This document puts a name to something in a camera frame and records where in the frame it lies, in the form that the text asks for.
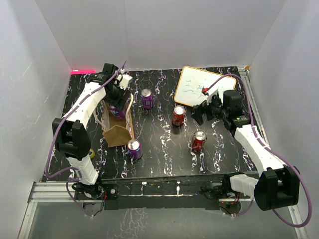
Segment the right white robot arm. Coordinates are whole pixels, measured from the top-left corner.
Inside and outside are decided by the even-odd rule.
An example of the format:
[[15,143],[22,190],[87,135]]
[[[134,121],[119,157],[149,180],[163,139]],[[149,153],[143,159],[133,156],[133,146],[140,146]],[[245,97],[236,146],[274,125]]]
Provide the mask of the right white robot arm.
[[251,125],[251,118],[243,112],[242,96],[237,90],[227,90],[220,98],[218,92],[208,93],[199,105],[192,109],[192,118],[203,124],[203,117],[208,120],[217,118],[232,136],[243,146],[255,167],[259,178],[249,177],[244,173],[231,173],[223,177],[221,190],[229,198],[242,193],[254,199],[263,210],[296,205],[299,201],[300,180],[294,167],[282,163],[272,155],[264,141]]

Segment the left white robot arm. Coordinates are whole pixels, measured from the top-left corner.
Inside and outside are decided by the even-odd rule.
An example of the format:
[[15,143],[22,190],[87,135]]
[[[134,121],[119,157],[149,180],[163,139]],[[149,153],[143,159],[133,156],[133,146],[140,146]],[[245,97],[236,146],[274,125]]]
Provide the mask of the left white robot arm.
[[103,186],[97,183],[98,172],[89,156],[91,140],[86,131],[87,124],[101,101],[122,110],[131,93],[130,75],[123,67],[104,64],[103,70],[87,77],[84,89],[72,108],[62,118],[52,123],[53,143],[51,150],[64,154],[80,183],[86,185],[85,192],[93,199],[103,193]]

